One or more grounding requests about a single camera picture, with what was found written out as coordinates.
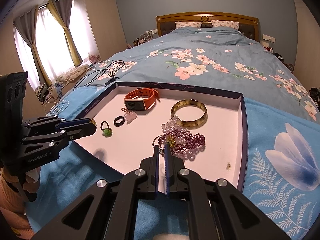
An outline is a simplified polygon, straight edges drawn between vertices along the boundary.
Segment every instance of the person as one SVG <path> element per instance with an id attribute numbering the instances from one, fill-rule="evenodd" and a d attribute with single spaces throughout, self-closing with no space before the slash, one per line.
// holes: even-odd
<path id="1" fill-rule="evenodd" d="M 35 170 L 38 179 L 26 175 L 26 182 L 23 184 L 24 190 L 30 193 L 37 192 L 40 186 L 40 170 L 40 167 Z M 29 240 L 34 233 L 24 211 L 23 199 L 13 185 L 13 183 L 19 182 L 18 177 L 11 176 L 6 168 L 1 168 L 0 173 L 0 211 L 16 236 Z"/>

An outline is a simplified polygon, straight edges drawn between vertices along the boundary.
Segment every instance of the small debris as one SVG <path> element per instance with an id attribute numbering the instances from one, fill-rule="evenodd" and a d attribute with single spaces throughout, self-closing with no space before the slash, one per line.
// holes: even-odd
<path id="1" fill-rule="evenodd" d="M 230 162 L 228 162 L 227 167 L 226 167 L 226 170 L 227 170 L 227 171 L 230 171 L 230 170 L 231 170 L 231 164 L 230 164 Z"/>

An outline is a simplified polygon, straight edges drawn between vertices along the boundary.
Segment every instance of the blue wall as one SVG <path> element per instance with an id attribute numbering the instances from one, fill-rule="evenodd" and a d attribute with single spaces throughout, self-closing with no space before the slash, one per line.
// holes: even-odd
<path id="1" fill-rule="evenodd" d="M 156 29 L 156 16 L 190 11 L 218 11 L 259 19 L 259 33 L 276 38 L 274 51 L 295 63 L 298 27 L 294 0 L 116 0 L 127 42 Z"/>

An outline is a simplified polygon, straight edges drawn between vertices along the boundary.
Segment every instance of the green bead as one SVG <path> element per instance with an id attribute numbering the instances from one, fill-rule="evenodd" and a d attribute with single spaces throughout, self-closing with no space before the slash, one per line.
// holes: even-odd
<path id="1" fill-rule="evenodd" d="M 112 135 L 112 130 L 111 130 L 111 128 L 110 128 L 110 129 L 108 129 L 108 128 L 103 129 L 103 134 L 104 134 L 104 136 L 106 136 L 106 137 L 111 136 L 111 135 Z"/>

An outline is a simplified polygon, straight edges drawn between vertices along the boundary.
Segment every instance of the tortoiseshell bangle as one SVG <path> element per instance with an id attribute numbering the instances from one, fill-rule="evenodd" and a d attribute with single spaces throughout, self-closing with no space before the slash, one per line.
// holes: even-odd
<path id="1" fill-rule="evenodd" d="M 186 127 L 196 127 L 196 126 L 200 126 L 202 125 L 208 118 L 208 113 L 207 113 L 207 108 L 205 107 L 205 105 L 197 100 L 193 100 L 193 99 L 185 99 L 185 100 L 181 100 L 178 103 L 176 103 L 172 108 L 171 108 L 171 118 L 173 118 L 174 114 L 177 112 L 178 109 L 185 107 L 185 106 L 196 106 L 198 108 L 200 108 L 204 114 L 202 117 L 200 117 L 197 120 L 194 121 L 183 121 L 181 119 L 179 119 L 177 121 L 177 124 L 182 125 L 182 126 L 186 126 Z"/>

